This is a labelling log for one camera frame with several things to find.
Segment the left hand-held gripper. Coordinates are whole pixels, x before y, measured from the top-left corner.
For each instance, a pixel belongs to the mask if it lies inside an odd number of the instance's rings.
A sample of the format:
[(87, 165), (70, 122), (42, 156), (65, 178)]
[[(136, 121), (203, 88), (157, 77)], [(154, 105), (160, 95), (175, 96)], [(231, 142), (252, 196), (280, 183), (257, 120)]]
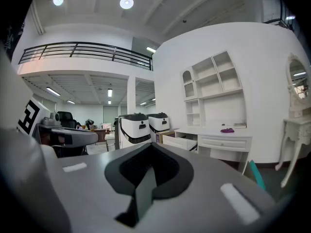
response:
[[(41, 146), (17, 130), (31, 96), (0, 45), (0, 233), (71, 233)], [(43, 145), (87, 146), (97, 141), (98, 135), (90, 131), (40, 127)]]

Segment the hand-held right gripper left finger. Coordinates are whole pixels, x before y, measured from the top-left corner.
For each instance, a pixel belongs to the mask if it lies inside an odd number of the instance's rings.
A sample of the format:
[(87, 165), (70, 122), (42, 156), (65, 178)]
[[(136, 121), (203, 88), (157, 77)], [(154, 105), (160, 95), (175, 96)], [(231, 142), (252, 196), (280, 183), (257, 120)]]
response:
[(131, 204), (130, 195), (117, 193), (105, 177), (114, 160), (149, 147), (138, 144), (111, 152), (58, 159), (65, 178), (60, 197), (66, 202), (75, 233), (152, 233), (152, 223), (141, 221), (130, 227), (116, 218)]

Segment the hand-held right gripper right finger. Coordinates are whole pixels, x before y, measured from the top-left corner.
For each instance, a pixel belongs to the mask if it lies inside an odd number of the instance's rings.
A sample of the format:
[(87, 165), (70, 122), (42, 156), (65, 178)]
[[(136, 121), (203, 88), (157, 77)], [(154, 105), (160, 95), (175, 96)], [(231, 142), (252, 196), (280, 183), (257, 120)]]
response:
[(136, 225), (139, 233), (250, 233), (274, 199), (226, 163), (166, 145), (187, 159), (194, 177), (178, 197), (155, 200)]

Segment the white desk with drawers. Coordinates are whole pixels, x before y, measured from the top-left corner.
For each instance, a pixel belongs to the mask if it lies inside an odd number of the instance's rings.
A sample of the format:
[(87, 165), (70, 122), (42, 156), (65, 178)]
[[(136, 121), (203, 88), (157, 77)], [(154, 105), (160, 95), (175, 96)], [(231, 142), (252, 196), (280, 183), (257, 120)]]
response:
[(247, 129), (221, 127), (184, 127), (174, 130), (174, 137), (163, 137), (163, 144), (195, 152), (201, 156), (239, 163), (238, 171), (244, 174), (252, 145)]

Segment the wide shallow white drawer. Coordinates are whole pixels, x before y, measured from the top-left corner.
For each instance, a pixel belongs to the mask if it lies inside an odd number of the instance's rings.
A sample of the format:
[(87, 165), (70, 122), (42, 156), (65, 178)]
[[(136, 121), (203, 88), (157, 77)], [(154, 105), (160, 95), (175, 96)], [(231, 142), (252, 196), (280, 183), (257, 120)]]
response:
[(198, 146), (210, 149), (249, 152), (251, 149), (251, 143), (251, 137), (198, 135)]

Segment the brown office desk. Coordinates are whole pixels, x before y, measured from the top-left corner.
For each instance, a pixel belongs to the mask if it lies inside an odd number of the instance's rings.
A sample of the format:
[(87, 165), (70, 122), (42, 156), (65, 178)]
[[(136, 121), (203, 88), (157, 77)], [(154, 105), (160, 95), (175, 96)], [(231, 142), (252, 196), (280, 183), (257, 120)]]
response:
[(94, 129), (93, 131), (98, 135), (98, 143), (105, 142), (105, 136), (111, 133), (109, 129)]

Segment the black office chair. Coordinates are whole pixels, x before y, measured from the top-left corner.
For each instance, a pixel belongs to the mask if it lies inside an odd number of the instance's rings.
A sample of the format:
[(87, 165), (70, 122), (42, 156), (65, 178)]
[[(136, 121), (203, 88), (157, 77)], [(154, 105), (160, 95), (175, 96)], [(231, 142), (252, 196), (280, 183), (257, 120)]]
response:
[[(60, 116), (61, 126), (76, 129), (77, 121), (73, 119), (70, 112), (58, 111), (57, 113)], [(56, 140), (58, 140), (58, 142), (53, 146), (53, 149), (58, 158), (88, 155), (86, 146), (69, 147), (69, 145), (73, 144), (71, 134), (59, 134)]]

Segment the white black-trimmed robot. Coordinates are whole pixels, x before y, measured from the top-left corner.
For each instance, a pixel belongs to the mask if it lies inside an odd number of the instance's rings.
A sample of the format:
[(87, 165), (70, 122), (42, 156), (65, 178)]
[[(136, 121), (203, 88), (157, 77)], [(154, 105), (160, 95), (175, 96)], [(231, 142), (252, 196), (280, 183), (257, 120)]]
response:
[(170, 129), (169, 118), (166, 113), (147, 114), (152, 142), (156, 142), (158, 132)]
[(151, 143), (149, 120), (145, 114), (134, 113), (115, 118), (115, 149)]

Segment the group of ceiling tube lights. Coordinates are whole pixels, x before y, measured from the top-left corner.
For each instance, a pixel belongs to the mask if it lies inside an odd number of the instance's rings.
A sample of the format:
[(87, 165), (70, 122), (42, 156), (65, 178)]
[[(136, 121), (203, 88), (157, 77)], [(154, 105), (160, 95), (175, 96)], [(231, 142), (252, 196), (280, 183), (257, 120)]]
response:
[(51, 79), (83, 103), (126, 104), (127, 80), (125, 78), (109, 78), (91, 74), (53, 74)]

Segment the teal plastic item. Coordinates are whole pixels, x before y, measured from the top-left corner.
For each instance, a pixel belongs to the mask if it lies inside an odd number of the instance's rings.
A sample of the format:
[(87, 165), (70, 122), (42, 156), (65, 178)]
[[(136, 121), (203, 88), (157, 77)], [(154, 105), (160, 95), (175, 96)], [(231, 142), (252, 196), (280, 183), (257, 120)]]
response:
[(251, 174), (252, 179), (256, 182), (256, 184), (260, 188), (262, 188), (263, 190), (266, 190), (264, 180), (263, 180), (262, 175), (260, 174), (260, 171), (257, 168), (255, 162), (253, 160), (251, 160), (250, 162), (248, 162), (248, 166), (250, 169), (249, 173)]

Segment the white shelf hutch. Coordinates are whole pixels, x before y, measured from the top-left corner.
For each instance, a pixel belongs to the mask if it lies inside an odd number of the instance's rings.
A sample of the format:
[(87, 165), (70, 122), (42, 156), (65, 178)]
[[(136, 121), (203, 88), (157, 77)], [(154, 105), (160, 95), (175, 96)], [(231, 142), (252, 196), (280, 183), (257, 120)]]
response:
[(187, 126), (232, 128), (246, 124), (242, 83), (228, 51), (200, 61), (180, 73)]

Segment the black metal railing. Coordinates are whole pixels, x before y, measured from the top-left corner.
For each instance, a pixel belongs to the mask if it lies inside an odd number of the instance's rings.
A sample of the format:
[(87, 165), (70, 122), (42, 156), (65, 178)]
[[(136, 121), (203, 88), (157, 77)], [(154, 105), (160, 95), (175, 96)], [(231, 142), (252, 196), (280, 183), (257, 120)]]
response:
[(100, 59), (153, 70), (153, 60), (150, 56), (108, 44), (82, 41), (56, 42), (27, 48), (18, 63), (51, 58)]
[(283, 0), (279, 0), (277, 10), (272, 13), (263, 23), (280, 26), (295, 32), (296, 30), (296, 16), (290, 11)]

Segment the white vanity table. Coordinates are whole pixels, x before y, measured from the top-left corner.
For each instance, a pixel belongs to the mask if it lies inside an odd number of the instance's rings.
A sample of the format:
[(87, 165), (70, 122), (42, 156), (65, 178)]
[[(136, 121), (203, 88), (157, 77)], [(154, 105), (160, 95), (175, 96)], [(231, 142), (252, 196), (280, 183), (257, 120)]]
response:
[(302, 145), (311, 144), (311, 116), (303, 116), (298, 118), (286, 118), (284, 119), (285, 131), (281, 143), (281, 151), (279, 157), (279, 163), (275, 166), (275, 170), (278, 171), (285, 160), (286, 154), (286, 142), (288, 139), (294, 142), (294, 153), (292, 160), (290, 161), (289, 168), (284, 179), (280, 183), (280, 187), (284, 188), (294, 170), (296, 161), (300, 154)]

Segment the black star-print shirt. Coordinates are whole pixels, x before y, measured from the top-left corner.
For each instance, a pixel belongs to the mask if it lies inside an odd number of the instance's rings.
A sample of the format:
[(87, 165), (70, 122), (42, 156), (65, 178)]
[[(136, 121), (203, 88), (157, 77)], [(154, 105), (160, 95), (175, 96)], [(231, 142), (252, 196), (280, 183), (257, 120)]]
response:
[(0, 42), (10, 61), (23, 34), (26, 14), (25, 9), (0, 14)]

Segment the oval vanity mirror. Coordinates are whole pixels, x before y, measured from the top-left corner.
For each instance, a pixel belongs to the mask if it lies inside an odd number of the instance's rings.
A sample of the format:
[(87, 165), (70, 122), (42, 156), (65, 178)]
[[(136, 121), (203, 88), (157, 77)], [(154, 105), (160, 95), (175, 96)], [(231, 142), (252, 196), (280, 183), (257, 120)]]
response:
[(299, 118), (311, 114), (311, 76), (300, 59), (290, 53), (286, 64), (289, 117)]

